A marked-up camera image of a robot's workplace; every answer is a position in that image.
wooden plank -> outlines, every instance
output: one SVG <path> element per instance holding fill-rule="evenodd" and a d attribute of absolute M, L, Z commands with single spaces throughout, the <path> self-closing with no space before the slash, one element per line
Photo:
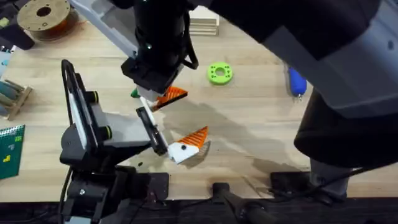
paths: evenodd
<path fill-rule="evenodd" d="M 29 86 L 24 88 L 21 95 L 18 97 L 18 100 L 16 101 L 15 105 L 9 110 L 8 116 L 4 117 L 4 119 L 7 119 L 9 121 L 12 121 L 14 119 L 15 115 L 18 113 L 21 106 L 25 103 L 25 100 L 27 99 L 31 91 L 32 89 Z"/>

spool of filament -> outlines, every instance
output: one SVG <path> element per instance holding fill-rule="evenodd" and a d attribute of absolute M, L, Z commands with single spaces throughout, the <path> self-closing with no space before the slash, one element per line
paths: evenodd
<path fill-rule="evenodd" d="M 18 24 L 38 40 L 55 40 L 67 35 L 78 21 L 65 0 L 31 0 L 19 11 Z"/>

cable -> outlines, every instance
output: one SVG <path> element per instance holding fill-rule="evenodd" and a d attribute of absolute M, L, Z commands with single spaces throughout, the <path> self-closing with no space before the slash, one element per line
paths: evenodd
<path fill-rule="evenodd" d="M 298 194 L 295 194 L 295 195 L 291 195 L 291 196 L 285 197 L 285 198 L 278 198 L 278 199 L 265 198 L 264 200 L 266 202 L 270 202 L 270 203 L 282 203 L 282 202 L 289 202 L 291 200 L 294 200 L 294 199 L 300 198 L 300 197 L 308 197 L 308 196 L 316 193 L 317 191 L 321 190 L 322 188 L 324 188 L 326 186 L 329 186 L 331 184 L 334 184 L 335 182 L 337 182 L 339 180 L 343 180 L 343 179 L 346 179 L 346 178 L 349 178 L 349 177 L 353 177 L 353 176 L 358 175 L 358 174 L 363 174 L 363 173 L 371 171 L 371 170 L 375 170 L 375 169 L 379 169 L 379 168 L 382 168 L 382 167 L 386 167 L 386 166 L 392 165 L 394 163 L 395 162 L 384 164 L 384 165 L 371 166 L 371 167 L 367 167 L 367 168 L 363 167 L 363 168 L 348 172 L 346 174 L 339 175 L 338 177 L 330 179 L 330 180 L 326 181 L 325 183 L 323 183 L 323 184 L 321 184 L 321 185 L 319 185 L 319 186 L 317 186 L 317 187 L 315 187 L 313 189 L 307 190 L 305 192 L 298 193 Z"/>
<path fill-rule="evenodd" d="M 65 177 L 65 181 L 62 186 L 60 203 L 58 206 L 58 224 L 63 224 L 62 210 L 63 210 L 63 204 L 65 203 L 65 194 L 67 192 L 67 186 L 71 175 L 72 175 L 72 168 L 69 167 L 67 176 Z"/>
<path fill-rule="evenodd" d="M 37 220 L 39 220 L 39 219 L 41 219 L 41 218 L 43 218 L 43 217 L 45 217 L 45 216 L 47 216 L 47 215 L 53 215 L 54 213 L 50 213 L 49 211 L 47 211 L 47 212 L 44 212 L 44 213 L 42 213 L 42 214 L 40 214 L 40 215 L 38 215 L 38 216 L 36 216 L 36 217 L 33 217 L 33 218 L 30 218 L 30 219 L 28 219 L 28 220 L 17 220 L 17 221 L 0 221 L 0 223 L 4 223 L 4 224 L 13 224 L 13 223 L 30 223 L 30 222 L 34 222 L 34 221 L 37 221 Z"/>
<path fill-rule="evenodd" d="M 146 200 L 142 201 L 141 205 L 137 208 L 136 212 L 135 212 L 134 215 L 131 217 L 130 222 L 129 222 L 130 224 L 132 224 L 132 221 L 134 221 L 134 219 L 135 219 L 136 216 L 138 215 L 139 210 L 145 205 L 146 202 L 147 202 Z"/>
<path fill-rule="evenodd" d="M 65 98 L 67 99 L 67 110 L 68 110 L 68 119 L 69 119 L 69 125 L 73 124 L 73 118 L 72 118 L 72 113 L 70 109 L 70 103 L 69 103 L 69 91 L 67 87 L 67 72 L 68 73 L 75 73 L 75 69 L 73 68 L 73 65 L 68 61 L 68 60 L 62 60 L 61 62 L 61 69 L 62 69 L 62 80 L 63 80 L 63 89 L 65 90 Z M 60 203 L 58 206 L 58 224 L 63 223 L 63 216 L 62 216 L 62 210 L 63 210 L 63 204 L 65 203 L 65 194 L 67 191 L 67 185 L 70 179 L 70 176 L 72 175 L 72 168 L 69 167 L 67 176 L 65 177 L 65 181 L 62 186 L 62 191 L 61 191 L 61 196 L 60 196 Z"/>

blue object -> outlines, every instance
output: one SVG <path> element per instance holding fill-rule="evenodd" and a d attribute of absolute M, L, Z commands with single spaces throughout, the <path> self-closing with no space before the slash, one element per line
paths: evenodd
<path fill-rule="evenodd" d="M 307 90 L 307 81 L 299 72 L 289 67 L 290 90 L 294 96 L 301 97 Z"/>

small green object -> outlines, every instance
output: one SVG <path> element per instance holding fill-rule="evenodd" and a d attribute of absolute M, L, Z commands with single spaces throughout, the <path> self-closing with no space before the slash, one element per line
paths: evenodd
<path fill-rule="evenodd" d="M 0 179 L 19 173 L 25 125 L 0 130 Z"/>
<path fill-rule="evenodd" d="M 133 98 L 140 98 L 140 95 L 138 94 L 138 90 L 137 90 L 137 89 L 134 89 L 134 90 L 131 92 L 131 97 L 133 97 Z"/>
<path fill-rule="evenodd" d="M 207 79 L 214 85 L 225 85 L 232 80 L 233 71 L 225 62 L 214 63 L 207 69 Z"/>
<path fill-rule="evenodd" d="M 0 27 L 6 27 L 8 25 L 8 23 L 10 23 L 10 20 L 3 17 L 0 19 Z"/>

